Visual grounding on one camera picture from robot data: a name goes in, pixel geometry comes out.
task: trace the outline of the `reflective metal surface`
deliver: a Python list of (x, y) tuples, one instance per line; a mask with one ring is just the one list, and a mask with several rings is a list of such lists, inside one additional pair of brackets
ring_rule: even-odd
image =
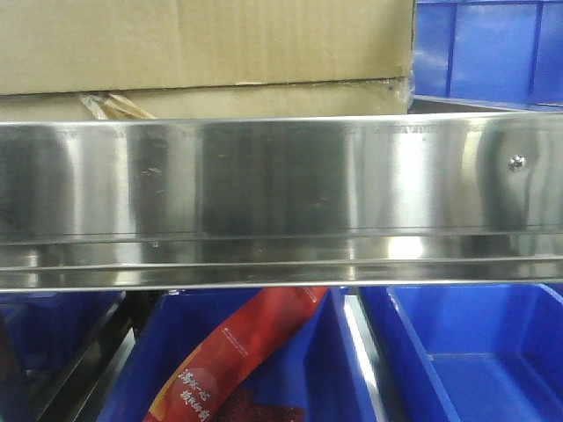
[(1, 124), (0, 289), (558, 279), (562, 137), (557, 113)]

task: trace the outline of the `blue container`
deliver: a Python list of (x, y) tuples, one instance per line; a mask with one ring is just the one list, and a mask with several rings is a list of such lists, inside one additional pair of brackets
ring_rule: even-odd
[[(121, 371), (98, 422), (141, 422), (183, 359), (256, 290), (164, 296)], [(332, 290), (315, 316), (244, 382), (263, 404), (305, 409), (307, 421), (375, 421), (343, 313)]]
[(364, 288), (414, 422), (563, 420), (563, 300), (542, 285)]
[(563, 1), (419, 0), (417, 94), (563, 102)]
[(0, 295), (0, 310), (23, 368), (62, 368), (120, 295), (120, 292)]
[(38, 330), (29, 305), (0, 304), (0, 313), (21, 367), (45, 367), (48, 363), (48, 349), (42, 346), (42, 331)]

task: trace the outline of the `packaging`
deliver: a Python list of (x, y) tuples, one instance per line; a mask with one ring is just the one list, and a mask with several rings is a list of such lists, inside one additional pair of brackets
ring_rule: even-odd
[(408, 77), (414, 0), (4, 0), (0, 94)]
[[(227, 119), (404, 114), (406, 78), (349, 83), (127, 91), (147, 112), (131, 117)], [(127, 115), (114, 118), (127, 118)], [(0, 97), (0, 120), (92, 120), (75, 93)]]
[(179, 365), (144, 422), (205, 422), (235, 388), (315, 313), (326, 287), (264, 288)]

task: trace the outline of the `blue plastic bin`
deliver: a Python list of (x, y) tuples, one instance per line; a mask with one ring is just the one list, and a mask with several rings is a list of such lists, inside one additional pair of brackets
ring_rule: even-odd
[(0, 304), (0, 313), (10, 336), (14, 353), (24, 369), (45, 367), (48, 361), (48, 351), (41, 350), (37, 341), (41, 335), (37, 334), (37, 323), (33, 318), (33, 310), (29, 305)]
[(563, 1), (419, 0), (420, 95), (563, 103)]
[(563, 420), (563, 301), (542, 285), (364, 288), (414, 422)]
[[(176, 367), (256, 290), (164, 296), (98, 422), (141, 422)], [(307, 421), (373, 422), (375, 414), (343, 313), (333, 290), (316, 315), (244, 382), (263, 404), (305, 409)]]
[(0, 310), (23, 368), (62, 368), (120, 295), (120, 292), (0, 295)]

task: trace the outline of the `brown cardboard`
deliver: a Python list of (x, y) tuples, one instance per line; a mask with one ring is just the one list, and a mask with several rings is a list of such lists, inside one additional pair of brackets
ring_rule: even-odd
[(3, 0), (0, 94), (408, 76), (413, 0)]
[[(123, 92), (161, 119), (317, 117), (406, 112), (406, 79)], [(0, 97), (0, 120), (92, 120), (77, 94)]]

